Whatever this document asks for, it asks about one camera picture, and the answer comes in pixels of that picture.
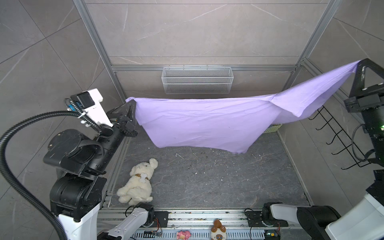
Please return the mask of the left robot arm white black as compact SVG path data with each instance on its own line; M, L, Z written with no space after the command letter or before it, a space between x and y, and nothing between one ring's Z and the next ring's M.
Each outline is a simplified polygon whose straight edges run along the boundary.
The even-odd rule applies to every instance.
M105 172L124 138L135 137L136 102L129 101L105 113L111 126L97 124L86 107L96 101L70 99L67 113L76 114L97 131L91 139L80 131L68 129L58 133L49 143L44 163L63 175L50 191L51 211L58 221L61 240L128 240L141 227L155 221L154 207L139 200L130 214L116 227L97 233L97 217L107 183Z

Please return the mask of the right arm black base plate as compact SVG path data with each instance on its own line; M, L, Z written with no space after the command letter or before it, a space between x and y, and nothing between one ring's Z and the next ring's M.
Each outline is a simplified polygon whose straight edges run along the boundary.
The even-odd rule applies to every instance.
M245 209L244 214L246 216L249 227L267 227L267 228L278 228L288 227L289 224L284 220L277 220L272 217L265 208L261 210Z

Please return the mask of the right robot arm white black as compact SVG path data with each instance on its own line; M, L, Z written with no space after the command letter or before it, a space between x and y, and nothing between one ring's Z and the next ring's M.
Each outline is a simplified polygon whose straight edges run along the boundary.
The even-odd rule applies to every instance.
M380 166L356 165L350 143L361 121L347 112L336 94L309 118L278 130L304 191L302 200L287 204L328 205L344 215L363 199Z

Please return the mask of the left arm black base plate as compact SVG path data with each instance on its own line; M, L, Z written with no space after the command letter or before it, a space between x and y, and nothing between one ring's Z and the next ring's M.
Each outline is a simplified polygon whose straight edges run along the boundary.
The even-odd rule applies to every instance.
M169 221L169 212L167 211L155 211L149 212L147 222L143 225L146 228L166 228Z

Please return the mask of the purple t shirt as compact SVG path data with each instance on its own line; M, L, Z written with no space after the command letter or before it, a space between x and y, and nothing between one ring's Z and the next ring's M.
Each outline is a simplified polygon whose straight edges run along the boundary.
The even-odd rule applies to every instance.
M242 154L270 125L310 117L356 72L357 65L344 65L274 95L135 98L136 119L159 148L201 147Z

